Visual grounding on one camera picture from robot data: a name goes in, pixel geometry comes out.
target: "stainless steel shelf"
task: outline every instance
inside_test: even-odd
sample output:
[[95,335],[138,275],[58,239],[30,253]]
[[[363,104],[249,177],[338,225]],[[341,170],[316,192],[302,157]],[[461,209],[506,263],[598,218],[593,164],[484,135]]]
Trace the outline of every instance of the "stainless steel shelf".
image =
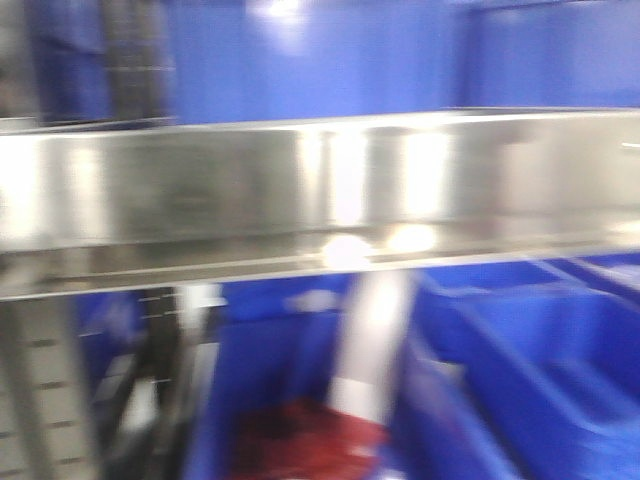
[[640,113],[0,137],[0,298],[637,244]]

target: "red liquid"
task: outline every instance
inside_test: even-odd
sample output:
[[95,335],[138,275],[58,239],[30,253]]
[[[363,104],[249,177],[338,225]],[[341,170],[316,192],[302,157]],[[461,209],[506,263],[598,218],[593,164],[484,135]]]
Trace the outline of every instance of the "red liquid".
[[359,480],[385,439],[378,424],[297,400],[240,418],[229,480]]

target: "white tube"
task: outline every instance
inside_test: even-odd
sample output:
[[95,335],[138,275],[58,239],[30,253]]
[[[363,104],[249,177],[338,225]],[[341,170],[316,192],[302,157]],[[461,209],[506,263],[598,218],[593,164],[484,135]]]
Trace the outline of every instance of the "white tube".
[[394,366],[414,297],[410,271],[363,273],[347,303],[329,406],[385,423],[395,396]]

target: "blue storage crate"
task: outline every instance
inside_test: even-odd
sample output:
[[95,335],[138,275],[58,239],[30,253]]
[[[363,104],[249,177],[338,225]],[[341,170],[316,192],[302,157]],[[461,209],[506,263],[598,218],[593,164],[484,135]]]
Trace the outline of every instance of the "blue storage crate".
[[232,321],[339,310],[352,279],[352,274],[332,274],[229,282],[222,285],[222,296]]
[[638,309],[587,290],[460,308],[466,379],[535,478],[640,478]]
[[446,361],[460,361],[464,351],[464,328],[454,313],[454,300],[584,285],[562,270],[533,261],[429,267],[420,270],[417,277],[422,293],[416,298],[416,308],[429,319],[422,322],[421,328]]
[[640,105],[636,0],[477,1],[466,21],[465,105]]
[[95,393],[111,362],[130,353],[144,333],[137,292],[88,293],[75,297],[80,346]]
[[[276,297],[282,298],[321,284],[336,285],[337,280],[341,283],[336,290],[344,296],[352,276],[245,282],[245,295],[240,295],[242,282],[232,284],[232,293],[226,296],[228,318],[219,332],[213,383],[197,418],[183,480],[224,478],[239,414],[301,396],[326,399],[334,371],[340,309],[283,312],[281,304],[271,303],[269,292],[275,290]],[[251,303],[265,302],[264,309],[256,308],[249,315],[247,310],[234,308],[235,302],[249,302],[252,293]],[[427,343],[417,335],[410,335],[404,343],[390,441],[381,446],[380,465],[367,479],[519,478],[487,427],[449,379],[435,369],[429,355]]]
[[446,0],[166,0],[180,123],[456,105]]

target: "storage rack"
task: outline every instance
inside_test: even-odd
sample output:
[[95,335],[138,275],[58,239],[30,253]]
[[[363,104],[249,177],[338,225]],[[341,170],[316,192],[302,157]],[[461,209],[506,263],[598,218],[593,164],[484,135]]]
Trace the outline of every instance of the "storage rack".
[[0,476],[103,474],[71,294],[637,245],[640,113],[485,113],[0,137]]

